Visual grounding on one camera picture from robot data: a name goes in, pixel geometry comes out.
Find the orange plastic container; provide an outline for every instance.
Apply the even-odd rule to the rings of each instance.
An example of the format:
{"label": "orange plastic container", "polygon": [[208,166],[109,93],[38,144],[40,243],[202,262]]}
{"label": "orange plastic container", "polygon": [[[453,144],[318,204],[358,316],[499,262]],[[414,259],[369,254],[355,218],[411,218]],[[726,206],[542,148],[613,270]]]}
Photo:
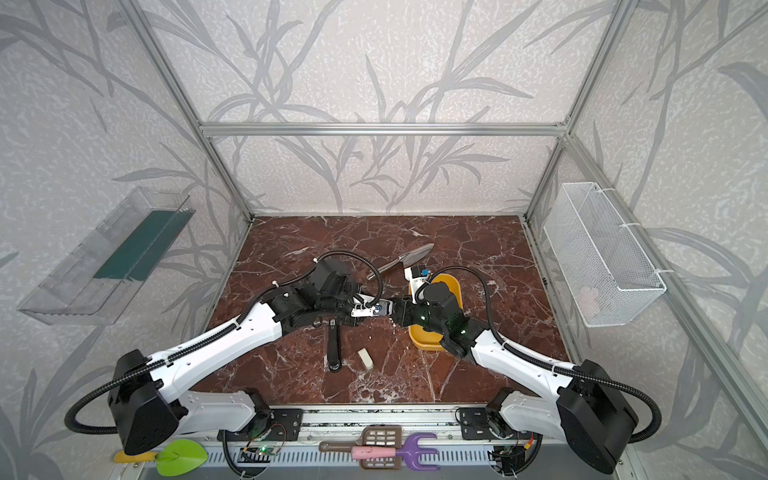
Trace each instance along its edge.
{"label": "orange plastic container", "polygon": [[[451,290],[451,293],[456,295],[459,308],[464,308],[462,305],[462,288],[459,286],[456,277],[448,273],[440,273],[432,282],[443,282],[445,285],[448,285],[448,290]],[[440,345],[440,340],[442,339],[440,333],[427,332],[420,325],[411,325],[408,327],[408,335],[411,337],[413,344],[416,345],[416,348],[420,350],[427,350],[429,352],[445,351],[442,345]]]}

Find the mesh basket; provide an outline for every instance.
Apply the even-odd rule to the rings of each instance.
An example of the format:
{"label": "mesh basket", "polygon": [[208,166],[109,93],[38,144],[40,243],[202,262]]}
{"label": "mesh basket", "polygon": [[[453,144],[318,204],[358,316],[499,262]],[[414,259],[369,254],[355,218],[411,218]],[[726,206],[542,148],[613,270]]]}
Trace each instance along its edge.
{"label": "mesh basket", "polygon": [[626,325],[667,290],[594,182],[562,184],[544,232],[587,326]]}

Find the wallpaper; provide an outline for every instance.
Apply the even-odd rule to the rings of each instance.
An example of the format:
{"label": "wallpaper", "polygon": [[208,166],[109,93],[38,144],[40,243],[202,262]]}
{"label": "wallpaper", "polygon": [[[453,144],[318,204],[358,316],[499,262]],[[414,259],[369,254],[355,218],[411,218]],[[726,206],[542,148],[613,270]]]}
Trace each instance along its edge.
{"label": "wallpaper", "polygon": [[519,213],[554,144],[551,137],[218,140],[251,209],[267,214]]}
{"label": "wallpaper", "polygon": [[[626,326],[584,326],[543,231],[560,184],[578,181],[587,179],[566,153],[544,186],[544,196],[531,216],[531,228],[582,357],[601,364],[611,378],[646,392],[661,408],[661,430],[634,444],[644,469],[640,473],[649,480],[768,478],[768,458],[690,344],[663,296]],[[628,398],[640,424],[647,425],[648,408]]]}
{"label": "wallpaper", "polygon": [[562,121],[613,0],[141,0],[203,121]]}
{"label": "wallpaper", "polygon": [[[0,4],[0,478],[107,478],[116,435],[74,435],[67,408],[119,355],[195,335],[247,225],[110,2]],[[135,187],[196,210],[113,326],[47,326],[21,300]],[[83,412],[109,425],[106,401]]]}
{"label": "wallpaper", "polygon": [[765,0],[638,10],[576,128],[766,394],[767,45]]}

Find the robotic arm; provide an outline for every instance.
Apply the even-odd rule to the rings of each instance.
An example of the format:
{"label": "robotic arm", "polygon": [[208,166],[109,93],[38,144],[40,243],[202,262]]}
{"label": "robotic arm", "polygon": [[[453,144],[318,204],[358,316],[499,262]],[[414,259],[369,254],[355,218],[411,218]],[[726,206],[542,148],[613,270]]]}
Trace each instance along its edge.
{"label": "robotic arm", "polygon": [[[379,281],[377,295],[362,293],[349,265],[332,258],[337,255],[368,265]],[[576,366],[551,359],[501,336],[491,322],[466,317],[444,283],[431,283],[438,273],[451,268],[469,270],[481,278],[465,267],[428,275],[424,267],[414,266],[406,268],[412,295],[385,300],[380,298],[381,277],[370,262],[350,252],[327,253],[309,272],[283,285],[275,284],[254,298],[239,317],[147,358],[138,350],[123,355],[113,381],[76,402],[65,424],[80,433],[117,433],[128,455],[146,452],[172,435],[238,432],[259,423],[266,428],[269,408],[256,392],[189,389],[244,353],[312,325],[318,316],[333,315],[351,326],[371,316],[391,316],[403,327],[420,325],[441,333],[441,344],[452,355],[530,389],[537,396],[503,389],[486,407],[489,424],[500,438],[514,431],[548,435],[567,442],[597,470],[611,473],[628,442],[658,430],[660,414],[653,400],[613,382],[599,365],[586,361]],[[654,420],[643,432],[632,435],[637,416],[619,390],[644,396],[641,399],[651,407]],[[78,422],[78,411],[106,392],[116,426],[91,427]]]}

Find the marble table surface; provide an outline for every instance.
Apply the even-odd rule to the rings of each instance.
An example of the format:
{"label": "marble table surface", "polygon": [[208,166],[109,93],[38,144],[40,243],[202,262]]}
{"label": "marble table surface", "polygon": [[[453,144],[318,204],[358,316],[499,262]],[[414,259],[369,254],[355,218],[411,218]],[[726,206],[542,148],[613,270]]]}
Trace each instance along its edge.
{"label": "marble table surface", "polygon": [[[545,355],[567,359],[518,217],[259,217],[208,328],[239,315],[250,298],[273,280],[306,271],[312,258],[328,250],[353,250],[378,266],[430,242],[435,248],[422,262],[431,270],[473,266],[492,279],[489,293],[499,332]],[[365,280],[365,267],[359,268],[356,278]],[[477,279],[461,271],[452,274],[462,285],[467,314],[485,320]],[[402,268],[384,273],[384,279],[384,297],[407,294]],[[366,292],[376,291],[375,280],[364,285]],[[446,352],[417,349],[408,330],[394,326],[388,318],[340,328],[343,367],[339,372],[330,372],[326,366],[324,323],[241,356],[194,389],[257,389],[272,405],[488,402],[503,386],[526,391],[504,376]],[[363,347],[373,359],[372,371],[366,371],[357,355]]]}

